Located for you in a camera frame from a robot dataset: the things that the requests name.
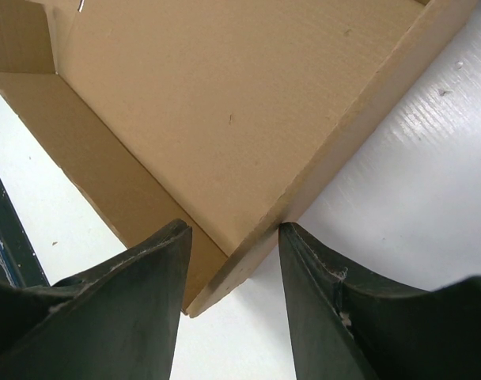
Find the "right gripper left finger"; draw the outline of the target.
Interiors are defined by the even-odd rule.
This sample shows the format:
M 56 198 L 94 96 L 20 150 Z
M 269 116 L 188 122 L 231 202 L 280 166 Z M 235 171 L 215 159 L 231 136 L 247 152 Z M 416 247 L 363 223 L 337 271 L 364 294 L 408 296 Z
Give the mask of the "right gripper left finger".
M 0 281 L 0 379 L 167 379 L 191 256 L 176 219 L 53 286 Z

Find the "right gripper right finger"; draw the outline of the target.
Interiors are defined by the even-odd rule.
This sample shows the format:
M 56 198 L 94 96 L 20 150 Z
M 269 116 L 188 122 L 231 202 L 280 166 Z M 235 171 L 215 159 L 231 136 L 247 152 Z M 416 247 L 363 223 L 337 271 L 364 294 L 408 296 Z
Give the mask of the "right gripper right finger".
M 481 379 L 481 275 L 424 291 L 295 222 L 278 250 L 297 378 Z

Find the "brown cardboard box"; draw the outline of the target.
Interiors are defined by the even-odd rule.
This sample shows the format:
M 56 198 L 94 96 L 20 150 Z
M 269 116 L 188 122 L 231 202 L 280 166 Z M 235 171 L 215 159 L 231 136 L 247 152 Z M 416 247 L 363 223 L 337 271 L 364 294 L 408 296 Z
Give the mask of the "brown cardboard box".
M 193 229 L 183 311 L 242 284 L 473 1 L 0 1 L 0 94 L 126 246 Z

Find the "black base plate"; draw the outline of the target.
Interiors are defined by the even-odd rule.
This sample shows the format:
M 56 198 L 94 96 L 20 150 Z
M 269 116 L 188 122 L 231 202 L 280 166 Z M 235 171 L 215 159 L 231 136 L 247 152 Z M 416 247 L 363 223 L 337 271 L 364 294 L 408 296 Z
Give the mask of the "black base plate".
M 0 281 L 16 288 L 49 284 L 1 178 Z

